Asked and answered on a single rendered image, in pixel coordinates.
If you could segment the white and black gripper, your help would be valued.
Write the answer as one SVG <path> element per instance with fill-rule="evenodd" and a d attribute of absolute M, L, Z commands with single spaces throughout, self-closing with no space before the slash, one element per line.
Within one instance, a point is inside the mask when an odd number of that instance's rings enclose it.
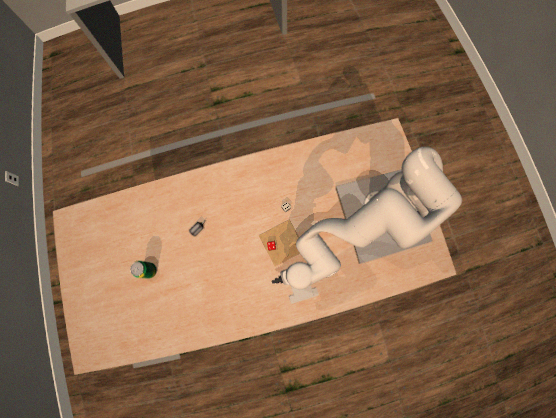
<path fill-rule="evenodd" d="M 288 269 L 288 268 L 287 268 L 287 269 Z M 286 269 L 286 270 L 287 270 L 287 269 Z M 278 279 L 278 278 L 275 278 L 275 280 L 272 280 L 272 284 L 275 284 L 275 283 L 278 284 L 278 283 L 280 282 L 280 283 L 283 283 L 284 285 L 290 285 L 290 284 L 287 282 L 287 280 L 286 280 L 286 270 L 280 272 L 280 276 L 278 276 L 279 279 Z M 283 281 L 283 282 L 282 282 L 282 281 Z"/>

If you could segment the green drink can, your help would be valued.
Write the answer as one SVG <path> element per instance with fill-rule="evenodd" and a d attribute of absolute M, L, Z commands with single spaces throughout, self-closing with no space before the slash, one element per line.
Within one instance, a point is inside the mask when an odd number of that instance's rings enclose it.
<path fill-rule="evenodd" d="M 136 278 L 152 278 L 155 276 L 157 269 L 156 266 L 151 262 L 135 261 L 131 265 L 130 271 Z"/>

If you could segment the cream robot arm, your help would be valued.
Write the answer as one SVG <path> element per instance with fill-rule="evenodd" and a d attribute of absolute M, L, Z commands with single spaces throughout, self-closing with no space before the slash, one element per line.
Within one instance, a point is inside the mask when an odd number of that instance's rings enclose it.
<path fill-rule="evenodd" d="M 324 219 L 304 232 L 296 248 L 309 265 L 296 262 L 286 271 L 293 292 L 289 295 L 291 304 L 318 296 L 317 287 L 311 285 L 336 274 L 341 267 L 318 233 L 328 232 L 356 247 L 366 247 L 387 232 L 400 248 L 408 248 L 450 217 L 460 207 L 462 197 L 442 171 L 438 152 L 419 147 L 406 156 L 402 172 L 392 176 L 384 190 L 369 194 L 364 206 L 349 218 Z"/>

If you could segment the tan square mat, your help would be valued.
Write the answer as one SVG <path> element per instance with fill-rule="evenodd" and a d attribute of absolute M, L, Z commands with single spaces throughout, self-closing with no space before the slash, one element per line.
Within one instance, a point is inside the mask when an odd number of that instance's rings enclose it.
<path fill-rule="evenodd" d="M 299 236 L 290 219 L 260 234 L 259 237 L 274 266 L 277 266 L 299 254 L 299 251 L 296 248 L 296 241 Z M 276 249 L 268 250 L 267 242 L 272 241 L 275 242 Z"/>

